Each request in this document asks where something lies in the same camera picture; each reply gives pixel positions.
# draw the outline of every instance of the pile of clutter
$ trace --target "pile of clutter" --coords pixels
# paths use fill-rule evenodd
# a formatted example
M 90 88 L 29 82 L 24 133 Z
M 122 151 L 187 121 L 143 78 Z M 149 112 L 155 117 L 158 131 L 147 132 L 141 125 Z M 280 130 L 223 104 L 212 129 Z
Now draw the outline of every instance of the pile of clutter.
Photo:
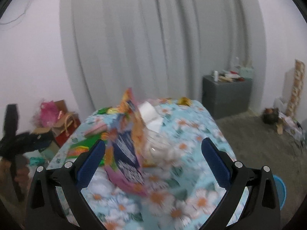
M 213 71 L 212 77 L 215 82 L 238 82 L 244 81 L 246 78 L 253 78 L 253 69 L 246 70 L 244 72 L 235 72 L 235 71 L 225 71 L 223 70 L 221 73 L 218 71 Z
M 276 124 L 278 134 L 283 134 L 283 131 L 285 130 L 296 141 L 299 141 L 301 146 L 306 146 L 306 131 L 304 131 L 300 123 L 295 120 L 295 114 L 303 90 L 304 76 L 305 64 L 296 60 L 294 82 L 289 102 L 286 106 L 284 103 L 280 106 L 280 100 L 277 99 L 274 103 L 275 108 L 266 108 L 262 114 L 262 120 L 264 123 Z

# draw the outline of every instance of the snack bag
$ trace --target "snack bag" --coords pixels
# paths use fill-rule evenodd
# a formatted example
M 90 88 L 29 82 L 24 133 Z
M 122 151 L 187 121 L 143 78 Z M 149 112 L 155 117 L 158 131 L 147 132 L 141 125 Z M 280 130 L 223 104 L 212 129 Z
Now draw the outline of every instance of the snack bag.
M 145 143 L 145 124 L 128 89 L 122 97 L 118 116 L 110 126 L 104 168 L 114 185 L 140 196 L 146 196 L 142 175 Z
M 99 133 L 94 136 L 90 136 L 83 141 L 80 141 L 76 144 L 71 145 L 68 150 L 65 162 L 68 162 L 68 161 L 74 162 L 81 153 L 89 151 L 90 148 L 93 147 L 93 145 L 98 139 L 102 139 L 105 141 L 105 139 L 103 138 L 104 138 L 103 133 L 102 134 Z M 103 164 L 104 163 L 102 159 L 99 166 L 103 166 Z

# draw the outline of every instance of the light blue tablecloth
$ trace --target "light blue tablecloth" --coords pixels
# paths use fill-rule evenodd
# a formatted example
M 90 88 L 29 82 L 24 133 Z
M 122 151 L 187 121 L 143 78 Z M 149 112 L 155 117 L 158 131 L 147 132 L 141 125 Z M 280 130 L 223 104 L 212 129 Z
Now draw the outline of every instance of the light blue tablecloth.
M 225 190 L 218 186 L 201 153 L 201 142 L 209 137 L 219 150 L 235 160 L 235 155 L 209 112 L 198 101 L 191 107 L 161 101 L 156 110 L 164 117 L 161 133 L 182 154 L 180 162 L 169 169 L 144 169 L 146 198 L 126 194 L 115 188 L 103 168 L 98 168 L 90 185 L 82 190 L 88 204 L 109 230 L 198 230 L 216 208 Z M 59 168 L 71 144 L 84 139 L 83 132 L 103 120 L 110 125 L 115 115 L 89 116 L 54 157 L 49 169 Z M 58 189 L 68 220 L 76 223 Z M 229 224 L 239 218 L 248 197 L 246 189 Z

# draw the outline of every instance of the electrical wire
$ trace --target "electrical wire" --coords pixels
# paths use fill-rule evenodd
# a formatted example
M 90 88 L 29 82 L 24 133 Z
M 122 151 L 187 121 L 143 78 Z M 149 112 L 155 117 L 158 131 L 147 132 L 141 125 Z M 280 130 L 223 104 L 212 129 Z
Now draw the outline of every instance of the electrical wire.
M 301 144 L 301 146 L 296 142 L 296 139 L 294 138 L 294 136 L 293 136 L 293 141 L 294 141 L 294 143 L 295 143 L 295 145 L 296 145 L 296 147 L 301 151 L 301 153 L 303 154 L 303 143 L 302 142 L 300 142 L 300 144 Z
M 292 147 L 293 153 L 294 153 L 294 155 L 296 156 L 296 153 L 295 153 L 295 151 L 294 151 L 294 148 L 293 148 L 292 142 L 289 142 L 289 145 Z
M 32 1 L 33 1 L 33 0 L 29 0 L 29 1 L 27 2 L 27 5 L 25 6 L 25 9 L 24 9 L 23 13 L 22 13 L 21 15 L 19 15 L 17 18 L 15 18 L 14 20 L 11 20 L 11 21 L 9 21 L 9 22 L 5 22 L 5 23 L 0 22 L 0 25 L 7 25 L 7 24 L 10 24 L 10 23 L 12 23 L 12 22 L 14 22 L 14 21 L 17 21 L 19 18 L 21 18 L 23 15 L 25 15 L 25 14 L 27 13 L 27 10 L 28 10 L 28 8 L 30 7 Z

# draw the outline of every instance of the metal screw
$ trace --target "metal screw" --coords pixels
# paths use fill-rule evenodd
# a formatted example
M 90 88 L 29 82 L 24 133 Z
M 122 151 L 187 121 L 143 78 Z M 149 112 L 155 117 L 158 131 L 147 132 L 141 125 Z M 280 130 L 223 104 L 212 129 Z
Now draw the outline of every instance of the metal screw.
M 72 162 L 67 162 L 67 163 L 64 164 L 64 167 L 65 168 L 70 168 L 72 165 L 73 165 Z
M 39 167 L 37 167 L 37 172 L 42 172 L 43 170 L 44 170 L 44 167 L 43 166 L 39 166 Z
M 270 171 L 270 168 L 268 166 L 264 166 L 263 169 L 264 169 L 265 172 L 269 172 Z
M 235 162 L 234 165 L 237 167 L 237 168 L 242 168 L 243 167 L 243 164 L 241 162 Z

